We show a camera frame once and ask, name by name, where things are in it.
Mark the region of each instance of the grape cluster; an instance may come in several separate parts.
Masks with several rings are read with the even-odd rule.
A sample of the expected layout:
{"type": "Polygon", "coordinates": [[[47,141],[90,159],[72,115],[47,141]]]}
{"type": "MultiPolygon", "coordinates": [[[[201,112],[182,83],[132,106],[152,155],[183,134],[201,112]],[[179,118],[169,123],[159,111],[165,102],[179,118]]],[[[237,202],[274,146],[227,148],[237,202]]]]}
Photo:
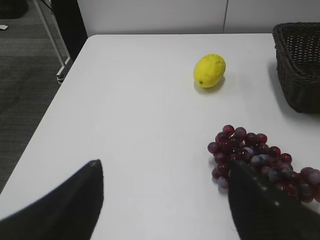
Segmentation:
{"type": "Polygon", "coordinates": [[[250,165],[286,195],[304,203],[313,199],[320,203],[320,171],[305,167],[295,172],[291,155],[281,153],[277,146],[269,147],[267,139],[263,133],[247,133],[243,127],[224,126],[207,147],[216,162],[212,177],[218,185],[224,189],[229,187],[228,162],[234,159],[250,165]]]}

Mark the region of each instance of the red grape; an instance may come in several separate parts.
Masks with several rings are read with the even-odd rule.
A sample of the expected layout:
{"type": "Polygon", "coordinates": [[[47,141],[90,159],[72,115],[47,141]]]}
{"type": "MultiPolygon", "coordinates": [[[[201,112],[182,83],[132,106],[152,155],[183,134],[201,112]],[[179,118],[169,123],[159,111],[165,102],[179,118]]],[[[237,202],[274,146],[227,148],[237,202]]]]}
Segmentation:
{"type": "Polygon", "coordinates": [[[269,157],[267,154],[259,154],[260,157],[262,157],[264,160],[267,160],[269,157]]]}
{"type": "Polygon", "coordinates": [[[312,168],[312,167],[309,167],[309,166],[302,168],[301,171],[300,171],[301,178],[304,179],[306,173],[307,173],[310,169],[313,169],[313,168],[312,168]]]}
{"type": "Polygon", "coordinates": [[[310,169],[304,175],[304,179],[312,185],[320,184],[320,171],[318,169],[310,169]]]}
{"type": "Polygon", "coordinates": [[[292,179],[292,170],[289,167],[282,167],[281,168],[282,178],[286,181],[292,179]]]}
{"type": "Polygon", "coordinates": [[[240,161],[244,161],[244,162],[248,162],[250,159],[250,153],[245,149],[240,149],[235,154],[235,159],[240,160],[240,161]]]}
{"type": "Polygon", "coordinates": [[[235,130],[234,130],[234,135],[237,137],[237,138],[240,138],[240,139],[245,139],[246,135],[247,135],[247,131],[242,127],[237,127],[235,130]]]}
{"type": "Polygon", "coordinates": [[[218,163],[218,165],[216,166],[216,171],[222,175],[222,176],[226,176],[229,173],[229,165],[228,163],[218,163]]]}
{"type": "Polygon", "coordinates": [[[214,156],[214,160],[217,164],[221,163],[227,163],[228,162],[228,156],[225,155],[222,152],[219,152],[217,155],[214,156]]]}
{"type": "Polygon", "coordinates": [[[280,167],[281,164],[282,164],[282,161],[281,161],[280,159],[278,159],[278,158],[272,160],[272,165],[273,165],[274,167],[280,167]]]}
{"type": "Polygon", "coordinates": [[[278,158],[281,155],[281,151],[280,148],[278,148],[277,146],[272,146],[269,148],[269,155],[272,158],[278,158]]]}
{"type": "Polygon", "coordinates": [[[300,195],[300,200],[306,204],[311,203],[314,200],[315,196],[312,195],[300,195]]]}
{"type": "Polygon", "coordinates": [[[214,156],[217,155],[220,152],[219,145],[214,141],[210,142],[208,145],[208,151],[212,153],[214,156]]]}
{"type": "Polygon", "coordinates": [[[234,134],[235,129],[233,126],[228,124],[223,127],[222,132],[227,133],[228,136],[230,137],[232,134],[234,134]]]}
{"type": "Polygon", "coordinates": [[[248,151],[250,158],[254,155],[254,150],[251,147],[245,146],[243,149],[248,151]]]}
{"type": "Polygon", "coordinates": [[[264,135],[263,133],[258,133],[256,135],[256,141],[259,144],[265,144],[267,142],[267,139],[268,139],[267,136],[264,135]]]}
{"type": "Polygon", "coordinates": [[[274,164],[272,163],[272,161],[270,159],[265,159],[264,165],[267,167],[270,167],[270,168],[274,166],[274,164]]]}
{"type": "Polygon", "coordinates": [[[250,159],[250,164],[254,168],[260,168],[264,165],[264,163],[265,163],[265,160],[259,155],[253,156],[250,159]]]}
{"type": "Polygon", "coordinates": [[[235,148],[240,147],[241,140],[238,137],[236,137],[236,136],[230,137],[230,142],[231,142],[232,146],[234,146],[235,148]]]}
{"type": "Polygon", "coordinates": [[[236,160],[236,155],[234,153],[231,154],[229,157],[230,157],[231,160],[236,160]]]}
{"type": "Polygon", "coordinates": [[[233,151],[233,145],[230,140],[222,140],[219,144],[220,150],[224,154],[231,154],[233,151]]]}
{"type": "Polygon", "coordinates": [[[261,169],[260,169],[261,175],[264,177],[267,177],[269,169],[270,169],[270,167],[268,167],[268,166],[261,167],[261,169]]]}
{"type": "Polygon", "coordinates": [[[290,164],[292,162],[292,157],[291,157],[291,155],[289,153],[282,153],[280,155],[280,159],[284,163],[290,164]]]}
{"type": "Polygon", "coordinates": [[[244,138],[244,142],[248,146],[254,146],[257,144],[257,135],[253,132],[247,133],[247,135],[244,138]]]}
{"type": "Polygon", "coordinates": [[[268,154],[269,146],[265,143],[259,143],[257,146],[254,147],[254,152],[258,155],[260,154],[268,154]]]}
{"type": "Polygon", "coordinates": [[[280,182],[281,181],[281,177],[282,177],[282,173],[279,169],[277,168],[270,168],[267,172],[269,181],[272,183],[276,183],[276,182],[280,182]]]}
{"type": "Polygon", "coordinates": [[[295,171],[292,171],[292,177],[293,177],[293,180],[296,182],[298,182],[301,179],[300,173],[297,173],[295,171]]]}
{"type": "Polygon", "coordinates": [[[286,195],[288,194],[288,186],[284,182],[277,182],[275,187],[280,191],[284,192],[286,195]]]}
{"type": "Polygon", "coordinates": [[[290,168],[291,171],[294,170],[294,168],[292,167],[292,165],[290,163],[285,163],[285,162],[282,162],[280,165],[279,165],[280,168],[290,168]]]}
{"type": "Polygon", "coordinates": [[[218,179],[218,185],[223,189],[227,189],[229,187],[227,178],[225,176],[220,176],[218,179]]]}
{"type": "Polygon", "coordinates": [[[212,173],[211,173],[212,177],[215,179],[215,180],[218,180],[218,178],[221,176],[218,172],[217,172],[217,169],[214,168],[212,170],[212,173]]]}
{"type": "Polygon", "coordinates": [[[320,203],[320,193],[317,193],[316,195],[314,195],[314,200],[320,203]]]}
{"type": "Polygon", "coordinates": [[[215,141],[219,144],[220,142],[222,142],[223,140],[227,140],[229,139],[229,136],[226,132],[219,132],[216,137],[215,137],[215,141]]]}
{"type": "Polygon", "coordinates": [[[314,194],[314,189],[302,179],[300,179],[300,181],[298,182],[298,190],[299,190],[299,193],[304,196],[309,196],[314,194]]]}
{"type": "Polygon", "coordinates": [[[287,185],[287,189],[288,189],[288,195],[291,197],[296,197],[298,195],[298,188],[296,187],[296,185],[289,183],[287,185]]]}

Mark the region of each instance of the gray carpet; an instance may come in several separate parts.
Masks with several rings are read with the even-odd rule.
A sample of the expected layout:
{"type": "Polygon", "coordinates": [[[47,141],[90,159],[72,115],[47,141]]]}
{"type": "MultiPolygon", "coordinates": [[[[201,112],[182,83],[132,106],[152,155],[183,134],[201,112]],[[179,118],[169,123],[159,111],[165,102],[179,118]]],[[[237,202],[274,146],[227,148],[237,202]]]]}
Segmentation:
{"type": "Polygon", "coordinates": [[[23,17],[0,19],[9,26],[0,31],[0,192],[59,89],[59,61],[34,3],[28,4],[23,17]]]}

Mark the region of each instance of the dark brown basket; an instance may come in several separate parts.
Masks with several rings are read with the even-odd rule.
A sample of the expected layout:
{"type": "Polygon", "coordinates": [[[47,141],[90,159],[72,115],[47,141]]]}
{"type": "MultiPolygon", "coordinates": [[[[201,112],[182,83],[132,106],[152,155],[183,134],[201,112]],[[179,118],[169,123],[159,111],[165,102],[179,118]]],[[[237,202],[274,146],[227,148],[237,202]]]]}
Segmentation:
{"type": "Polygon", "coordinates": [[[283,23],[272,34],[288,104],[299,113],[320,113],[320,23],[283,23]]]}

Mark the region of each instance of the yellow lemon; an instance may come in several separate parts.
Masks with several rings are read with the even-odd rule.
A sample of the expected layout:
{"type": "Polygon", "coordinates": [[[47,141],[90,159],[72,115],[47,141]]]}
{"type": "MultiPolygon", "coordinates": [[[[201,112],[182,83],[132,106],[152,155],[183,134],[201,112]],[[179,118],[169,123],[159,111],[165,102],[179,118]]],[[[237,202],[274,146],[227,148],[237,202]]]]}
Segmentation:
{"type": "Polygon", "coordinates": [[[201,58],[194,68],[194,80],[202,88],[217,85],[226,70],[226,62],[218,54],[208,54],[201,58]]]}

